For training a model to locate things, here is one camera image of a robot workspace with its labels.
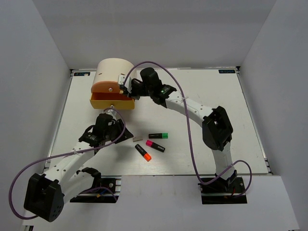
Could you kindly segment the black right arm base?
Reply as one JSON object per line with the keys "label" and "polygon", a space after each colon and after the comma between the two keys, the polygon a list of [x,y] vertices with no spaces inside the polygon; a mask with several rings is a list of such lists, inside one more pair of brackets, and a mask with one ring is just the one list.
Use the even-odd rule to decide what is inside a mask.
{"label": "black right arm base", "polygon": [[198,186],[201,191],[203,205],[247,204],[242,177],[237,177],[228,189],[220,184],[218,180],[209,185],[198,183]]}

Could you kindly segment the yellow drawer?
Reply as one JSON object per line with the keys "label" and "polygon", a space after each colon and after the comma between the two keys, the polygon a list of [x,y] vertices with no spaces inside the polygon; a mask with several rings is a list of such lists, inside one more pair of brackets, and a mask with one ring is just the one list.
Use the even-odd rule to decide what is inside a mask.
{"label": "yellow drawer", "polygon": [[94,109],[105,109],[112,105],[118,110],[133,110],[135,100],[119,93],[99,93],[91,94],[90,103]]}

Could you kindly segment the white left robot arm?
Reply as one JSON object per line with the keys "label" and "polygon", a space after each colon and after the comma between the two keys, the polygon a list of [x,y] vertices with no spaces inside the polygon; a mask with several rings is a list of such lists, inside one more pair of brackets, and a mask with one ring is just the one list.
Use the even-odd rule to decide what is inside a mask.
{"label": "white left robot arm", "polygon": [[101,173],[84,164],[99,150],[132,137],[119,111],[105,109],[71,152],[44,173],[30,177],[24,209],[48,222],[55,221],[65,203],[83,191],[97,192],[101,188]]}

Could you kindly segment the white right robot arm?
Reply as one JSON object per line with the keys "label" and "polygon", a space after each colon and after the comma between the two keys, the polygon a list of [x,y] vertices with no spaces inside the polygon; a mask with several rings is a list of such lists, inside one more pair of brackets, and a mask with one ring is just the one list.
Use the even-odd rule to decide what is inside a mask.
{"label": "white right robot arm", "polygon": [[141,80],[118,76],[118,84],[122,93],[138,100],[150,97],[154,103],[164,108],[185,115],[202,128],[204,144],[212,150],[218,188],[223,192],[235,186],[237,171],[231,158],[231,140],[233,128],[226,110],[219,106],[211,108],[185,98],[179,89],[163,84],[158,73],[151,67],[140,71]]}

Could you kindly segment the grey white eraser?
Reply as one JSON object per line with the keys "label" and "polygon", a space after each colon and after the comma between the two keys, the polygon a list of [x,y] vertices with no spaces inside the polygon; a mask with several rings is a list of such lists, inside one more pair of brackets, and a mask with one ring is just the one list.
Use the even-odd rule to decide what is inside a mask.
{"label": "grey white eraser", "polygon": [[138,137],[133,137],[133,142],[138,142],[138,141],[142,141],[143,138],[141,136],[138,136]]}

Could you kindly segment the orange top drawer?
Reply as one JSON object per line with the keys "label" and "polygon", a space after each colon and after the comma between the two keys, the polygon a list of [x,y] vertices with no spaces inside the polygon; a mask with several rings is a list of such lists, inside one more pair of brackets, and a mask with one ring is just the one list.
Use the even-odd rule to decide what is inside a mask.
{"label": "orange top drawer", "polygon": [[92,93],[120,93],[119,84],[116,81],[99,81],[92,85]]}

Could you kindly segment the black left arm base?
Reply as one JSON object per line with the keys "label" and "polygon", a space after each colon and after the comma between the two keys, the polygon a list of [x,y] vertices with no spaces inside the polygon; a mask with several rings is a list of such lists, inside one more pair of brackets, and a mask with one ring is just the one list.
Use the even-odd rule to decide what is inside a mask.
{"label": "black left arm base", "polygon": [[104,176],[98,179],[88,192],[83,192],[71,203],[114,204],[120,196],[121,176]]}

